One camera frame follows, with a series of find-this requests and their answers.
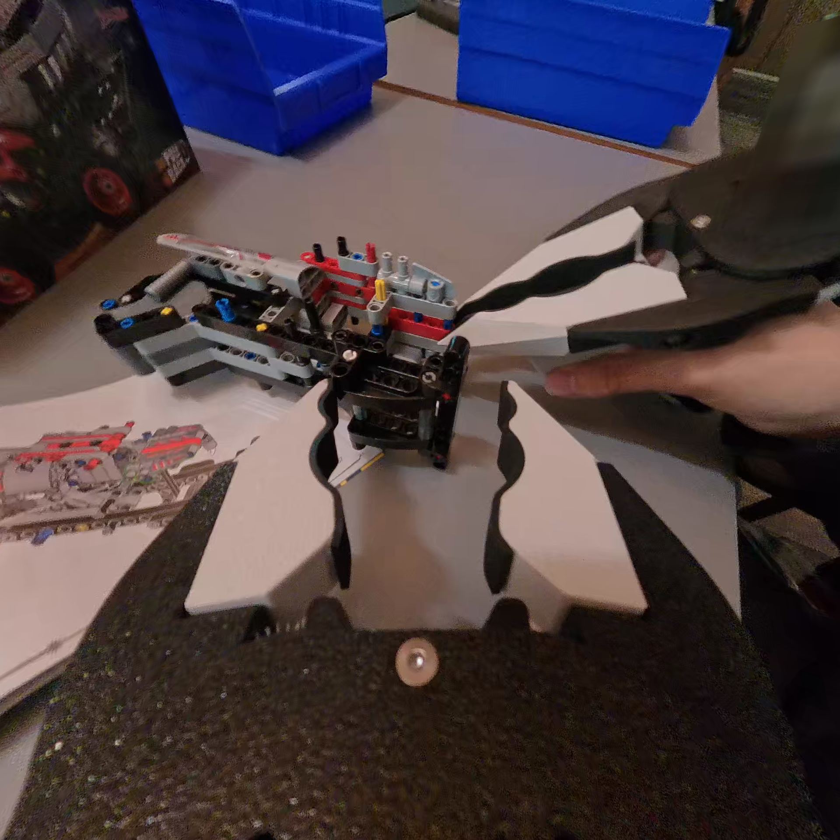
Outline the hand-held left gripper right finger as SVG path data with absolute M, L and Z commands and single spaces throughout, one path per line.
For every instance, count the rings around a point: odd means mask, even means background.
M 520 385 L 500 385 L 495 493 L 485 578 L 520 602 L 531 630 L 557 633 L 579 606 L 641 616 L 648 600 L 600 462 Z

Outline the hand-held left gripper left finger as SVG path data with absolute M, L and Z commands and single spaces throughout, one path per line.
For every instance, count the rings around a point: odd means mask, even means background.
M 185 610 L 264 606 L 281 631 L 312 603 L 347 589 L 351 547 L 339 491 L 338 399 L 321 381 L 238 457 Z

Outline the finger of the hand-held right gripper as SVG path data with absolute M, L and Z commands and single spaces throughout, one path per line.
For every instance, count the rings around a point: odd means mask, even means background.
M 610 270 L 634 263 L 645 222 L 632 207 L 551 239 L 458 308 L 460 317 L 501 312 L 534 298 L 577 291 Z
M 679 275 L 644 262 L 610 269 L 587 285 L 554 297 L 531 297 L 512 308 L 483 311 L 455 328 L 469 343 L 469 362 L 561 360 L 572 327 L 687 299 Z

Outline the toy brick vehicle model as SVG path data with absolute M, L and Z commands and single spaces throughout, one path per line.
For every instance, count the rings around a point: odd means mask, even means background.
M 344 237 L 336 256 L 315 244 L 297 259 L 189 234 L 156 241 L 182 257 L 103 301 L 93 322 L 137 373 L 180 386 L 226 370 L 265 390 L 327 380 L 352 446 L 448 466 L 469 357 L 450 280 Z

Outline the person's right hand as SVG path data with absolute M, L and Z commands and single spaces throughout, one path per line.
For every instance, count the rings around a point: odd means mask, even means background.
M 625 350 L 555 368 L 552 396 L 683 396 L 775 436 L 839 432 L 839 309 L 827 301 L 707 350 Z

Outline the blue plastic storage bin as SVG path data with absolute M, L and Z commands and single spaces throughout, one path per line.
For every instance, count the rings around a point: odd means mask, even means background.
M 661 147 L 697 119 L 729 45 L 712 6 L 461 2 L 458 100 Z
M 135 1 L 182 123 L 285 154 L 371 104 L 387 72 L 376 1 Z

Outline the white building instruction booklet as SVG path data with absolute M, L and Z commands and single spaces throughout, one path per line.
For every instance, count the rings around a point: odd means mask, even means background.
M 136 558 L 300 398 L 135 375 L 2 407 L 2 712 L 58 675 Z

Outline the dark printed toy box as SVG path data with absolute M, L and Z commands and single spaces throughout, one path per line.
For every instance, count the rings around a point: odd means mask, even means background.
M 1 2 L 1 323 L 200 171 L 132 2 Z

